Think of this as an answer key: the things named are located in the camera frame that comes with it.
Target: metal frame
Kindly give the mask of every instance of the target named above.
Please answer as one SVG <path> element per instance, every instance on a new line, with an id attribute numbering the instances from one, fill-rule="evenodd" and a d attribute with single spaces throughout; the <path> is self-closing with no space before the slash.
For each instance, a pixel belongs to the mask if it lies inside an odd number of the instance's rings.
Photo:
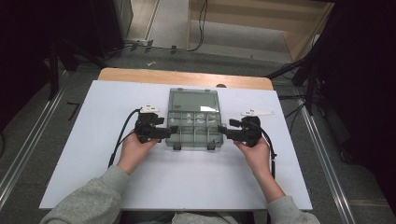
<path id="1" fill-rule="evenodd" d="M 69 75 L 66 71 L 63 72 L 61 77 L 61 88 L 58 93 L 54 96 L 52 101 L 48 101 L 43 109 L 40 117 L 38 118 L 32 131 L 30 131 L 25 142 L 23 143 L 20 152 L 15 157 L 14 162 L 8 168 L 6 175 L 0 182 L 0 211 L 5 205 L 9 194 L 14 188 L 17 180 L 19 179 L 24 166 L 29 161 L 30 156 L 35 150 L 35 145 L 41 137 L 41 134 L 47 127 L 50 118 L 52 117 L 55 109 L 57 108 L 62 96 L 64 95 L 64 87 L 67 84 Z"/>
<path id="2" fill-rule="evenodd" d="M 296 88 L 295 92 L 297 95 L 303 94 L 301 88 Z M 302 105 L 303 103 L 304 103 L 303 100 L 299 100 L 300 105 Z M 305 108 L 303 108 L 303 116 L 306 127 L 308 128 L 308 131 L 311 135 L 312 142 L 314 143 L 315 150 L 318 153 L 320 164 L 326 176 L 330 190 L 332 191 L 332 196 L 334 198 L 335 205 L 338 208 L 338 212 L 340 213 L 341 219 L 346 224 L 357 223 L 353 216 L 352 210 L 350 209 L 347 196 L 345 195 L 343 188 L 338 180 L 337 174 L 334 171 L 334 168 L 332 167 L 332 163 L 330 161 L 329 155 L 327 154 L 323 141 L 320 137 L 314 117 L 310 116 Z"/>

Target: wrist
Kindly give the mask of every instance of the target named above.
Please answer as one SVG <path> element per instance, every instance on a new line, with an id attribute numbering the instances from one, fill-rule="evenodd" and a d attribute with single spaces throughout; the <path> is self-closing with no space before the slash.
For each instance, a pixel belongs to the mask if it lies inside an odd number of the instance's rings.
<path id="1" fill-rule="evenodd" d="M 125 173 L 127 175 L 131 175 L 132 171 L 133 171 L 133 167 L 130 164 L 127 164 L 125 162 L 119 161 L 117 163 L 117 166 L 119 166 L 121 168 L 121 170 L 125 171 Z"/>

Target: black panel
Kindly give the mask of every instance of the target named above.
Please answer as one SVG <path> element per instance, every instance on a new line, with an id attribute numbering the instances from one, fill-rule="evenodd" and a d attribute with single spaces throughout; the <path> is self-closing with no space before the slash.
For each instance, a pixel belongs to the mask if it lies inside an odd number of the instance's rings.
<path id="1" fill-rule="evenodd" d="M 395 11 L 395 1 L 336 4 L 332 29 L 313 63 L 325 97 L 350 134 L 341 146 L 375 174 L 396 214 Z"/>

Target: right hand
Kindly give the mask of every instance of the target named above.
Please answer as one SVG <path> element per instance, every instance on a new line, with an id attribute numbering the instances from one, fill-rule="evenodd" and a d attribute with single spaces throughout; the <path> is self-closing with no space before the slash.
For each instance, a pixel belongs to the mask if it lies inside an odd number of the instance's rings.
<path id="1" fill-rule="evenodd" d="M 264 138 L 260 138 L 257 145 L 248 147 L 242 142 L 233 142 L 245 155 L 247 164 L 255 176 L 270 173 L 270 147 Z"/>

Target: clear plastic box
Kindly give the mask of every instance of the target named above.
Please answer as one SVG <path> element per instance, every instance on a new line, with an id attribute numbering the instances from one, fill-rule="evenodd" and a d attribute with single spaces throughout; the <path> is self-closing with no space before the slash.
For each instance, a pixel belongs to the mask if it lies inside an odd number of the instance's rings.
<path id="1" fill-rule="evenodd" d="M 215 150 L 223 144 L 219 97 L 216 91 L 171 89 L 167 126 L 179 126 L 177 133 L 165 139 L 174 150 L 205 147 Z"/>

